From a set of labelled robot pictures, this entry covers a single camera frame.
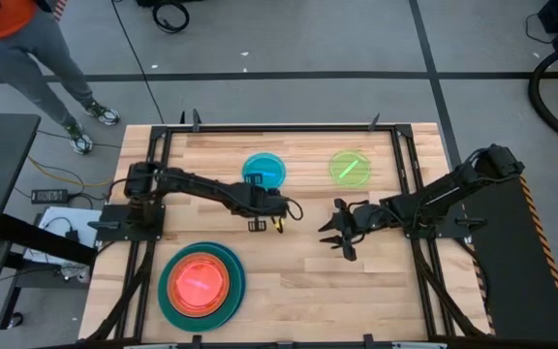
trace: power adapter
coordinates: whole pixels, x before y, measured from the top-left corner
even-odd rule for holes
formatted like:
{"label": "power adapter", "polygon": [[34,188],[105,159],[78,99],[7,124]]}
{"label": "power adapter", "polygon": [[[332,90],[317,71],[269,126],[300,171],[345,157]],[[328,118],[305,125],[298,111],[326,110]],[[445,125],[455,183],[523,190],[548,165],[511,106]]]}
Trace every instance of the power adapter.
{"label": "power adapter", "polygon": [[40,204],[67,204],[69,200],[67,189],[39,189],[31,191],[31,203]]}

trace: red plate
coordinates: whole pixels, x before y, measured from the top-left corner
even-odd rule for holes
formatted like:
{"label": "red plate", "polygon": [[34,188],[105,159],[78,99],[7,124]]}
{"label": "red plate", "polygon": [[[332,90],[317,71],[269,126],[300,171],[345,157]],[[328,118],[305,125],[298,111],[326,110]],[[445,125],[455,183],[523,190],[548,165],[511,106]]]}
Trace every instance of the red plate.
{"label": "red plate", "polygon": [[205,252],[182,258],[171,270],[168,297],[184,316],[199,318],[216,311],[230,289],[230,275],[223,262]]}

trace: wooden tabletop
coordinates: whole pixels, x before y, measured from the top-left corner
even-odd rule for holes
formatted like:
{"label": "wooden tabletop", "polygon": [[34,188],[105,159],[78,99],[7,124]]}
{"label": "wooden tabletop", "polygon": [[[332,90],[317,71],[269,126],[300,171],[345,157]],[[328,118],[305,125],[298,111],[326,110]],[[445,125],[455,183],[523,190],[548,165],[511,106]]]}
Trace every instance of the wooden tabletop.
{"label": "wooden tabletop", "polygon": [[[128,126],[115,179],[125,177],[129,165],[144,161],[150,128]],[[449,171],[445,151],[437,124],[417,123],[413,130],[427,184]],[[408,164],[404,143],[402,147]],[[340,187],[328,174],[332,155],[345,149],[360,151],[371,163],[371,177],[363,188]],[[400,192],[390,135],[176,134],[170,166],[236,182],[242,181],[244,162],[258,152],[274,153],[285,162],[287,177],[281,192],[303,206],[304,218],[298,222],[288,218],[283,235],[271,227],[253,234],[247,232],[247,220],[230,215],[220,204],[183,194],[166,196],[165,232],[156,247],[143,342],[191,340],[192,333],[175,328],[163,316],[157,302],[157,283],[178,250],[203,240],[232,249],[247,273],[242,306],[226,325],[203,333],[203,341],[358,341],[365,333],[372,333],[376,340],[427,339],[412,251],[400,230],[368,235],[356,246],[355,262],[344,260],[341,251],[319,243],[320,238],[333,233],[317,233],[335,211],[334,198],[341,197],[348,203],[365,199],[376,202]],[[126,203],[122,189],[123,185],[115,188],[112,203]],[[115,243],[96,261],[79,337],[93,333],[119,298],[129,246],[129,242]],[[488,332],[472,259],[451,240],[440,239],[438,246],[449,293],[473,323]],[[441,333],[440,308],[435,296],[432,300]],[[128,334],[132,333],[136,305],[133,300],[129,308]]]}

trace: blue lid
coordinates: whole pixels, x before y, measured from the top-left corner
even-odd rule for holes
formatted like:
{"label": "blue lid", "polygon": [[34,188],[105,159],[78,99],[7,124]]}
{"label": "blue lid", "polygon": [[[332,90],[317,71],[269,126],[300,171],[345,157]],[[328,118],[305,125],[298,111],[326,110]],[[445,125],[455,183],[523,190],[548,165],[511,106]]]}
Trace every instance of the blue lid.
{"label": "blue lid", "polygon": [[281,159],[271,153],[258,153],[251,156],[242,167],[242,177],[247,175],[262,175],[262,183],[256,183],[264,189],[279,188],[286,179],[286,165]]}

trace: green plate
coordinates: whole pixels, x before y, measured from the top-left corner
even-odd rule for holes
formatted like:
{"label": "green plate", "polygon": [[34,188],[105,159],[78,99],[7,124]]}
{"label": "green plate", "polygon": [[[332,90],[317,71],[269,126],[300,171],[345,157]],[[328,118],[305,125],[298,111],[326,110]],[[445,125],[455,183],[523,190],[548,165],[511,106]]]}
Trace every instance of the green plate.
{"label": "green plate", "polygon": [[[178,261],[185,256],[195,253],[205,252],[210,253],[219,258],[226,266],[230,274],[230,288],[228,296],[226,297],[223,305],[221,305],[215,312],[201,318],[191,318],[182,315],[173,308],[168,297],[167,287],[170,272]],[[165,317],[171,322],[172,325],[188,332],[205,332],[214,330],[221,325],[225,324],[238,310],[242,298],[244,297],[245,280],[244,268],[240,264],[238,258],[230,251],[229,248],[214,242],[198,242],[189,245],[178,253],[167,263],[161,278],[159,280],[158,297],[159,305]]]}

